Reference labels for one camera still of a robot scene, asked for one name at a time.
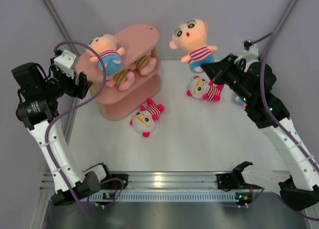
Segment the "white panda plush yellow glasses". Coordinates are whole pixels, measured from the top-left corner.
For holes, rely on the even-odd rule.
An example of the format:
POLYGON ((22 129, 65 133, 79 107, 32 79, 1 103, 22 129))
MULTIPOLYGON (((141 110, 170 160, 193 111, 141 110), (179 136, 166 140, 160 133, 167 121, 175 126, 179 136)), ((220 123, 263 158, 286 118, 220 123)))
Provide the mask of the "white panda plush yellow glasses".
POLYGON ((186 95, 196 99, 218 102, 221 99, 223 88, 223 85, 214 84, 213 82, 196 75, 191 80, 186 95))

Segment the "peach boy plush striped shirt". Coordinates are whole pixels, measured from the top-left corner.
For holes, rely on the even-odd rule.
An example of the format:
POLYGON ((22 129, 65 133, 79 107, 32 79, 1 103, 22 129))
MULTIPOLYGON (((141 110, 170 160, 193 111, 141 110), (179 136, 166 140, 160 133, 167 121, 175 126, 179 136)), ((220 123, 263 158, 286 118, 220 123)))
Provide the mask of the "peach boy plush striped shirt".
POLYGON ((232 102, 243 108, 246 107, 246 103, 236 93, 232 93, 232 102))

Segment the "pink hippo plush striped shirt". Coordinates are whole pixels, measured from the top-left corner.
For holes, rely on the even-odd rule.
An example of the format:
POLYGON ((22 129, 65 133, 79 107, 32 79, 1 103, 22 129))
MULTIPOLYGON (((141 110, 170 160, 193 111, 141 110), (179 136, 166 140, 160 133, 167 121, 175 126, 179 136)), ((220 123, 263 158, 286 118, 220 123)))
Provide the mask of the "pink hippo plush striped shirt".
POLYGON ((121 71, 106 82, 108 87, 118 86, 120 91, 128 90, 135 81, 135 75, 132 71, 121 71))

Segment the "peach boy plush blue pants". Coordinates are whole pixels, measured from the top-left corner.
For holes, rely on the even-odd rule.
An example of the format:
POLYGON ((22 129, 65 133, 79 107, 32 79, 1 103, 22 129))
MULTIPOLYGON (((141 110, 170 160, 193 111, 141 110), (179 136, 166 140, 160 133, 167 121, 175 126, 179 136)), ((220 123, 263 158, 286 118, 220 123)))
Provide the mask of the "peach boy plush blue pants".
POLYGON ((181 49, 186 55, 181 58, 182 63, 189 65, 192 73, 203 72, 202 64, 213 63, 214 54, 218 51, 215 45, 207 44, 208 25, 201 19, 192 19, 182 23, 172 34, 169 46, 171 49, 181 49))

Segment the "peach boy plush blue shorts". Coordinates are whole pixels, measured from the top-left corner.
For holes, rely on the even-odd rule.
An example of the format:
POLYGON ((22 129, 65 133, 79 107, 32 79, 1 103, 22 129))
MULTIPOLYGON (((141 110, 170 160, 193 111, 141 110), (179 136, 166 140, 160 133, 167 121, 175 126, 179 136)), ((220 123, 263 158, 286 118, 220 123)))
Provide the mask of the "peach boy plush blue shorts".
POLYGON ((97 63, 101 72, 103 72, 103 66, 106 68, 107 75, 114 75, 121 70, 123 66, 122 56, 125 54, 125 49, 117 47, 117 40, 113 35, 98 36, 91 40, 88 46, 99 54, 101 60, 92 51, 86 50, 90 55, 90 61, 97 63))

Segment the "white panda plush pink limbs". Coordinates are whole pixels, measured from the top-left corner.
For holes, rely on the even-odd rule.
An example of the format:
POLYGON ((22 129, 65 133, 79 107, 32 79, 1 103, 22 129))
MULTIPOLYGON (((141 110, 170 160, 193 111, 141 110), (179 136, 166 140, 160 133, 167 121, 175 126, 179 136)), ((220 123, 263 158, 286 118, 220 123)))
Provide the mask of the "white panda plush pink limbs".
POLYGON ((132 116, 130 126, 144 138, 149 138, 164 111, 163 104, 156 104, 151 98, 147 98, 146 105, 140 105, 132 116))

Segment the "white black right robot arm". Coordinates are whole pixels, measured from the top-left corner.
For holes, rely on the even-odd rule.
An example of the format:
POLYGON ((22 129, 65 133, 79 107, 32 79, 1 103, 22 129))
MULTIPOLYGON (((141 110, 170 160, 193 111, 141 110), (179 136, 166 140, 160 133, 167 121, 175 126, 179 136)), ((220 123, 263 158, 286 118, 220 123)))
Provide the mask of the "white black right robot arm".
POLYGON ((271 67, 258 61, 245 69, 233 54, 201 67, 212 82, 227 85, 246 103, 247 116, 274 145, 290 172, 276 173, 245 161, 230 173, 235 187, 254 185, 266 189, 295 211, 317 204, 319 165, 298 136, 287 108, 271 92, 277 79, 271 67))

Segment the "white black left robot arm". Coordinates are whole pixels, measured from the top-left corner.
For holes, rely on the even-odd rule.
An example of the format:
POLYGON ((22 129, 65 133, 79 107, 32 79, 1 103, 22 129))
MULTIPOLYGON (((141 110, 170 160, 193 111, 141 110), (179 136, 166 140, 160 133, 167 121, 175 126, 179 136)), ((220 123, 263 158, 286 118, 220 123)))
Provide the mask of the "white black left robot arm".
POLYGON ((79 204, 81 199, 88 199, 102 189, 114 189, 117 184, 124 189, 127 174, 112 177, 104 163, 82 171, 72 160, 62 132, 57 99, 64 94, 83 99, 92 82, 83 72, 71 78, 58 66, 51 68, 53 74, 46 75, 38 63, 31 62, 11 71, 20 86, 16 116, 38 143, 54 180, 55 194, 51 201, 55 206, 79 204))

